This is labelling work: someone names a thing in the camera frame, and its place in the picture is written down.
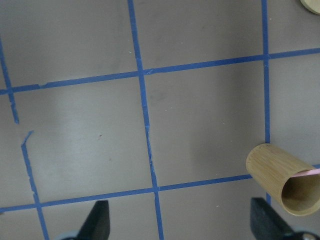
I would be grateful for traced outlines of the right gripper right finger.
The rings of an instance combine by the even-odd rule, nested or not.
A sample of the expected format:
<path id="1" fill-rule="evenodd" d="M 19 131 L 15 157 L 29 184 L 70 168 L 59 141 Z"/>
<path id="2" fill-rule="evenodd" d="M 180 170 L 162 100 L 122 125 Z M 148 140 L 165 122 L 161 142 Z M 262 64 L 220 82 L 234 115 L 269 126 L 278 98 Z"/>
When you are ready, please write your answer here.
<path id="1" fill-rule="evenodd" d="M 294 240 L 294 230 L 261 197 L 250 200 L 250 230 L 256 240 Z"/>

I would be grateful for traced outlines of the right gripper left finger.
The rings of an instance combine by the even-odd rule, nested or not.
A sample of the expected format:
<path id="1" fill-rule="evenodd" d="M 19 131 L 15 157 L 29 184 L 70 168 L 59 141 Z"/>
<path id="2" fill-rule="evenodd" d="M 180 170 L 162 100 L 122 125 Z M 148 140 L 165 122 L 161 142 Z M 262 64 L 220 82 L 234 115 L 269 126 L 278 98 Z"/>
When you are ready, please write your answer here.
<path id="1" fill-rule="evenodd" d="M 95 202 L 89 215 L 80 228 L 76 240 L 108 240 L 111 233 L 108 200 Z"/>

